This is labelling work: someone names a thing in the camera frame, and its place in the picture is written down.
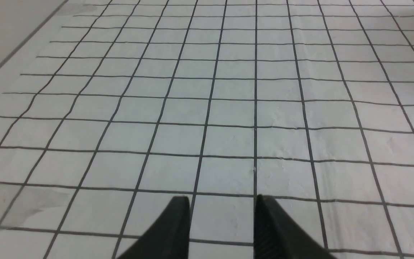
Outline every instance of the white wall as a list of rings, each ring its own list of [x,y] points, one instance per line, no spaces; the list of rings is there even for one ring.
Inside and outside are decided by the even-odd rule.
[[[0,0],[0,63],[64,0]]]

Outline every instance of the floor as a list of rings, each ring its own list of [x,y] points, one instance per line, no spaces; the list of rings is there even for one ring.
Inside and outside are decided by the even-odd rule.
[[[0,258],[115,258],[186,195],[191,259],[251,259],[257,194],[414,258],[414,0],[87,2],[0,95]]]

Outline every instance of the tiled floor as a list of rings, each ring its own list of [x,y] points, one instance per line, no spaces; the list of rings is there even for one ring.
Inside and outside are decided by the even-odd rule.
[[[88,3],[0,95],[0,258],[114,258],[186,195],[190,258],[250,259],[257,194],[414,258],[414,0]]]

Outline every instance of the grid pattern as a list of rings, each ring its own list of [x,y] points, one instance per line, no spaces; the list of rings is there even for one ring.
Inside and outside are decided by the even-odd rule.
[[[414,0],[88,3],[0,95],[0,258],[113,259],[174,195],[191,258],[252,258],[257,194],[414,258]]]

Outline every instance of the white tile floor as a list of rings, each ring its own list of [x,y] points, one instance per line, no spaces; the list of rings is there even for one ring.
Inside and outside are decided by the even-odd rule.
[[[0,95],[0,258],[114,258],[174,195],[190,258],[252,258],[260,193],[414,258],[414,0],[88,3]]]

